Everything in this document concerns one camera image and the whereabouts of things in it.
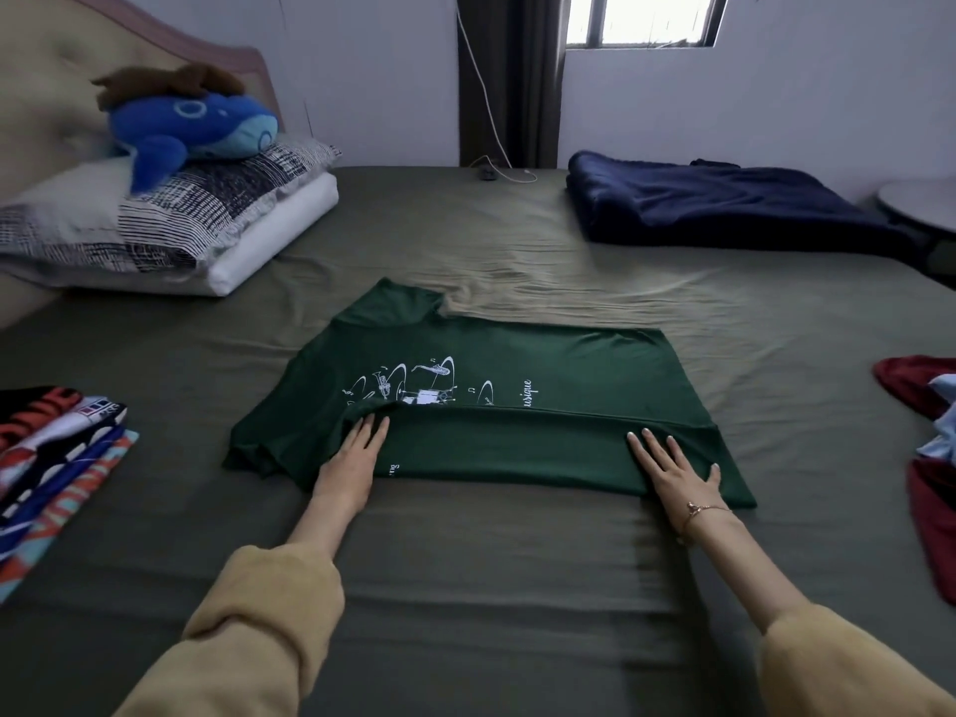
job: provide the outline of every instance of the maroon fabric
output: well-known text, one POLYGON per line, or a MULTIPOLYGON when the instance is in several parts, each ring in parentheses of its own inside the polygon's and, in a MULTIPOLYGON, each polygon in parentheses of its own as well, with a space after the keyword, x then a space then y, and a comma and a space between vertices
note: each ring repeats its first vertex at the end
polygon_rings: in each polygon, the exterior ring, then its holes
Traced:
POLYGON ((940 374, 956 373, 956 358, 913 355, 890 358, 873 365, 873 376, 886 391, 930 420, 940 418, 950 404, 928 386, 940 374))
POLYGON ((936 589, 956 606, 956 468, 916 458, 906 470, 909 507, 936 589))

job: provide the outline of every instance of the beige sweater sleeve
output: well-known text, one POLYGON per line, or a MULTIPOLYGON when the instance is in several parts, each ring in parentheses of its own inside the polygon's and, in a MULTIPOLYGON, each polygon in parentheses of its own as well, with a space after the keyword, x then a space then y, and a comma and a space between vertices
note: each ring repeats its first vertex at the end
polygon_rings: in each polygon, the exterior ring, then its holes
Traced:
POLYGON ((760 689, 771 717, 956 717, 956 700, 829 609, 784 614, 767 631, 760 689))
POLYGON ((117 717, 290 717, 309 694, 344 608, 327 556, 239 549, 117 717))

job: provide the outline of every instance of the brown plush toy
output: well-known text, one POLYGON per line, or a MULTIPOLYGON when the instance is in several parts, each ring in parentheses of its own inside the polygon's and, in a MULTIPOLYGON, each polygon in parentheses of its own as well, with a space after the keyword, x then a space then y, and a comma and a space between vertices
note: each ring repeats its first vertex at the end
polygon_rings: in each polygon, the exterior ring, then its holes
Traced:
POLYGON ((175 71, 120 68, 90 82, 105 88, 97 95, 101 111, 112 111, 130 100, 154 95, 205 98, 210 93, 245 94, 245 85, 239 78, 209 63, 188 63, 175 71))

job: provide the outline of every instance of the white wall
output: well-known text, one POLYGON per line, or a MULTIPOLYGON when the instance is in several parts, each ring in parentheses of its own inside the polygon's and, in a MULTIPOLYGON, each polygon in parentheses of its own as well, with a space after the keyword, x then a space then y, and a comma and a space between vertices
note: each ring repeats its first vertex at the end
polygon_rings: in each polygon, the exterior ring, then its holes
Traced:
POLYGON ((129 0, 225 45, 258 47, 286 127, 343 165, 458 164, 455 0, 129 0))
POLYGON ((956 0, 728 0, 708 49, 571 50, 582 148, 803 169, 857 200, 956 174, 956 0))

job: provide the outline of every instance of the bracelet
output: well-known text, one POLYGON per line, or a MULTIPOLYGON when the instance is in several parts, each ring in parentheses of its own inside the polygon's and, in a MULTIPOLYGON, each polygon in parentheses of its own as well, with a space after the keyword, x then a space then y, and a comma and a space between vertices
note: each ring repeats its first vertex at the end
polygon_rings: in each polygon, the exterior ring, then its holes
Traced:
POLYGON ((684 522, 684 526, 681 527, 681 532, 677 537, 677 542, 684 546, 691 546, 692 542, 687 538, 687 526, 690 525, 690 521, 694 518, 695 515, 703 513, 705 510, 710 510, 711 508, 717 508, 718 510, 730 511, 730 508, 723 506, 697 506, 696 504, 687 503, 687 520, 684 522))

